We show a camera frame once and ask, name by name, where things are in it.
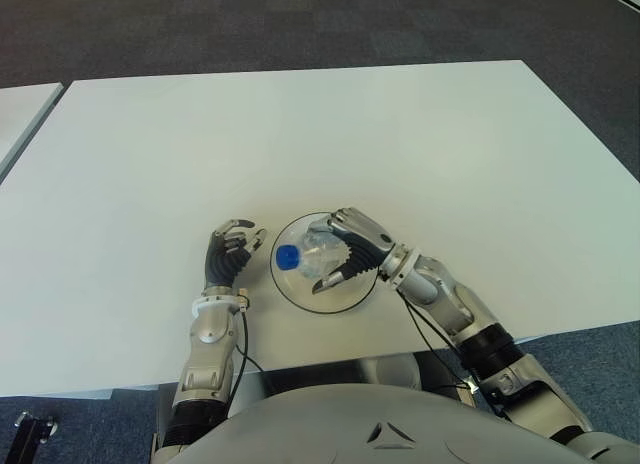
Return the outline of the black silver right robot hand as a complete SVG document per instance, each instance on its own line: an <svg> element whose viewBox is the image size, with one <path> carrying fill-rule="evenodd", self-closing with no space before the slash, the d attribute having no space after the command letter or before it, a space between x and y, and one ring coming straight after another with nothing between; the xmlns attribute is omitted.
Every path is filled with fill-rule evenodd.
<svg viewBox="0 0 640 464"><path fill-rule="evenodd" d="M312 222L309 232L330 233L348 248L346 261L319 279L313 294L332 289L363 272L378 269L395 247L391 234L355 207L340 208Z"/></svg>

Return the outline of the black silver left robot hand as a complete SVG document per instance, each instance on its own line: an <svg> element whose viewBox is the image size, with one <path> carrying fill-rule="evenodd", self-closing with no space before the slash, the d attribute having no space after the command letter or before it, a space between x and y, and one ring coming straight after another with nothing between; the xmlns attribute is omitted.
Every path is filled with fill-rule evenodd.
<svg viewBox="0 0 640 464"><path fill-rule="evenodd" d="M205 289L233 287L237 276L266 239L264 228L248 235L247 231L254 227L252 221L230 219L212 232L204 261Z"/></svg>

